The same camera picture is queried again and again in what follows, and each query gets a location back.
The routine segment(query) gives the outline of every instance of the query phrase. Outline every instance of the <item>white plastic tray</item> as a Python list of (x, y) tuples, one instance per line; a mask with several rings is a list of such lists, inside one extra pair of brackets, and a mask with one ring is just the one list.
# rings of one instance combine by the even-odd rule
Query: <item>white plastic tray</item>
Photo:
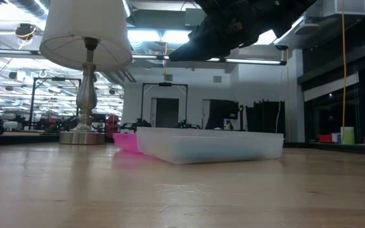
[(140, 152), (175, 164), (279, 158), (282, 134), (139, 127)]

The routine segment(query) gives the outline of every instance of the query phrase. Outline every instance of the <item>table lamp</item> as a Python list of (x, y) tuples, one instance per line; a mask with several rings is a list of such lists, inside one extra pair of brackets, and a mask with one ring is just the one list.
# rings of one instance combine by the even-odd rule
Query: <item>table lamp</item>
[(92, 127), (97, 105), (97, 71), (120, 70), (132, 62), (122, 0), (52, 0), (43, 39), (42, 55), (61, 66), (83, 70), (77, 93), (79, 123), (60, 134), (63, 144), (102, 144), (105, 135)]

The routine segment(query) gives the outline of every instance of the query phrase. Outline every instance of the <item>wooden table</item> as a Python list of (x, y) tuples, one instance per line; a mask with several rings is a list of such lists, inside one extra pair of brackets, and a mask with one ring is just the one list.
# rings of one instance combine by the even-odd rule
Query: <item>wooden table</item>
[(0, 146), (2, 227), (365, 228), (365, 155), (179, 166), (112, 145)]

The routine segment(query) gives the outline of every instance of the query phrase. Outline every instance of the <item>pink plastic container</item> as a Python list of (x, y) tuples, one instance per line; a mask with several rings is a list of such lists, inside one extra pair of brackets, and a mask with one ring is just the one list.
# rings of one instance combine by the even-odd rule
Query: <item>pink plastic container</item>
[(115, 146), (121, 148), (122, 151), (141, 153), (138, 149), (136, 134), (114, 133), (113, 140), (115, 141)]

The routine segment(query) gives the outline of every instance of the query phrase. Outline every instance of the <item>doorway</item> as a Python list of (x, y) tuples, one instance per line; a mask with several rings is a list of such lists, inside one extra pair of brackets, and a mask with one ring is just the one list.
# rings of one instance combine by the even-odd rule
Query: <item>doorway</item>
[(156, 105), (153, 106), (152, 100), (152, 113), (155, 122), (154, 127), (174, 128), (178, 125), (179, 114), (179, 99), (171, 98), (156, 98)]

